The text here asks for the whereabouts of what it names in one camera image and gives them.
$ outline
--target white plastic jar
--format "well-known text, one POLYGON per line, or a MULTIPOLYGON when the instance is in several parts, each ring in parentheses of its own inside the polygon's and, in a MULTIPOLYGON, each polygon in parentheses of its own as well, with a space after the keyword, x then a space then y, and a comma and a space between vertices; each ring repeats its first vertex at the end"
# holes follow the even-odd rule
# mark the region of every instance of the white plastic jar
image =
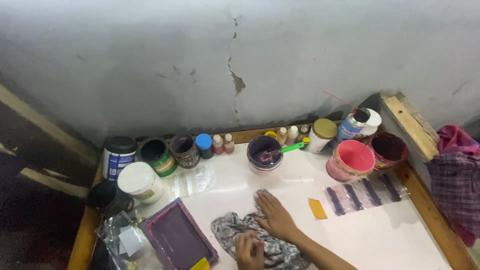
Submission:
POLYGON ((308 139, 307 151, 313 154, 319 154, 325 145, 331 141, 337 133, 336 124, 328 119, 318 119, 313 123, 308 139))
POLYGON ((370 118, 365 124, 365 127, 355 136, 356 139, 370 136, 377 132, 378 126, 382 123, 380 114, 372 109, 367 109, 370 112, 370 118))
POLYGON ((134 162, 120 172, 119 188, 142 203, 154 203, 163 193, 162 180, 145 162, 134 162))

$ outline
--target wooden table frame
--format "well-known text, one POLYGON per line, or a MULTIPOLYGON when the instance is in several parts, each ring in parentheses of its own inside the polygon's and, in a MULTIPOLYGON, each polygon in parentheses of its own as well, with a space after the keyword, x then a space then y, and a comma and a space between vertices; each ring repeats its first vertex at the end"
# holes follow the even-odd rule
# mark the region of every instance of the wooden table frame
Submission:
MULTIPOLYGON (((267 131, 278 128, 256 129, 232 132, 236 144, 248 143, 251 139, 267 131)), ((93 185, 102 180, 102 160, 97 169, 93 185)), ((405 162, 394 168, 397 177, 405 186, 412 203, 423 218, 425 224, 443 251, 453 270, 476 270, 477 266, 468 254, 465 246, 440 214, 422 180, 409 163, 405 162)), ((68 270, 88 270, 96 243, 94 230, 100 225, 101 218, 95 209, 85 207, 80 227, 73 245, 68 270)))

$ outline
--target blue lid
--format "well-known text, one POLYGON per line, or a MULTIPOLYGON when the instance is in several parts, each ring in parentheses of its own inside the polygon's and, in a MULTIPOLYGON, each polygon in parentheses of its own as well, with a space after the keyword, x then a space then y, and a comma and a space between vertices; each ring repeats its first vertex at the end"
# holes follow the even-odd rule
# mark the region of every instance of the blue lid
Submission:
POLYGON ((210 135, 202 133, 197 136, 197 138, 195 139, 195 143, 197 144, 198 148, 200 148, 200 150, 209 149, 212 146, 212 138, 210 137, 210 135))

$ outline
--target plastic bag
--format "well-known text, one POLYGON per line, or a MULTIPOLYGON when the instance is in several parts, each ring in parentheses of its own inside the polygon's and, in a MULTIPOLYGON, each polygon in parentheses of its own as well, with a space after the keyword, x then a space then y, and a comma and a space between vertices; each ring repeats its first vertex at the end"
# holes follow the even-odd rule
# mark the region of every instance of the plastic bag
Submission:
POLYGON ((385 172, 327 187, 324 192, 337 216, 399 202, 408 196, 407 188, 394 175, 385 172))
POLYGON ((155 251, 143 232, 136 211, 129 216, 124 211, 103 220, 95 232, 105 243, 117 270, 162 270, 155 251))
POLYGON ((162 178, 167 186, 169 202, 176 198, 187 198, 207 190, 215 184, 215 172, 211 164, 199 164, 197 167, 176 175, 162 178))

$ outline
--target hand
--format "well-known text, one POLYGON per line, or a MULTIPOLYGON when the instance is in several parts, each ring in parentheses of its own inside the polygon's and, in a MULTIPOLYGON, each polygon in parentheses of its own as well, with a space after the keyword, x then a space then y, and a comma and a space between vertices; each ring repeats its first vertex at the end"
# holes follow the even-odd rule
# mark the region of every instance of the hand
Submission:
POLYGON ((244 233, 237 238, 235 259, 239 270, 264 270, 264 242, 256 239, 254 232, 244 233))
POLYGON ((265 213, 267 220, 255 218, 258 224, 264 228, 269 235, 288 242, 292 242, 300 232, 292 217, 282 206, 277 198, 264 192, 257 192, 255 201, 265 213))

